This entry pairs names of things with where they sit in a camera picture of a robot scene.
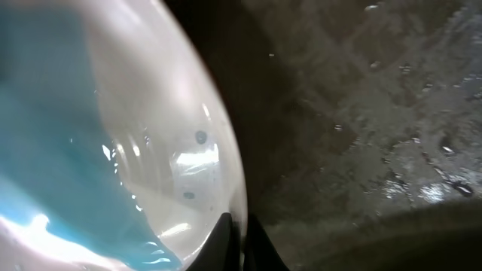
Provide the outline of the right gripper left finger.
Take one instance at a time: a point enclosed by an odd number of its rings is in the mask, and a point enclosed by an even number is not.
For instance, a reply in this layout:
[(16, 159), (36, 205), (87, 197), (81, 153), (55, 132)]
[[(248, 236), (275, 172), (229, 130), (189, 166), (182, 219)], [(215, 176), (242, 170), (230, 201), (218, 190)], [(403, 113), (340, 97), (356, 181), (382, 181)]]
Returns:
[(187, 271), (239, 271), (240, 250), (239, 228), (225, 212)]

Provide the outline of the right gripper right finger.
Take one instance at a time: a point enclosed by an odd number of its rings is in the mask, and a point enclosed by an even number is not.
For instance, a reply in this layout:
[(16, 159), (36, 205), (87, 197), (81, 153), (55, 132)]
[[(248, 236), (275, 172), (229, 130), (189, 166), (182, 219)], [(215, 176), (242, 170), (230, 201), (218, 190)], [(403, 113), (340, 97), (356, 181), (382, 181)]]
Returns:
[(248, 216), (244, 255), (244, 271), (289, 271), (254, 215)]

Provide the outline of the white plate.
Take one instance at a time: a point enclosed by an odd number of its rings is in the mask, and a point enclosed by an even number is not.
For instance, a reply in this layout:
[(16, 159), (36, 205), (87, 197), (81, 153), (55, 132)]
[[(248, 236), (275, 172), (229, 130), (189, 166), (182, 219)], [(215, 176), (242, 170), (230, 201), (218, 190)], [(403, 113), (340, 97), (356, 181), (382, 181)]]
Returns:
[(1, 268), (187, 270), (243, 165), (162, 1), (1, 3)]

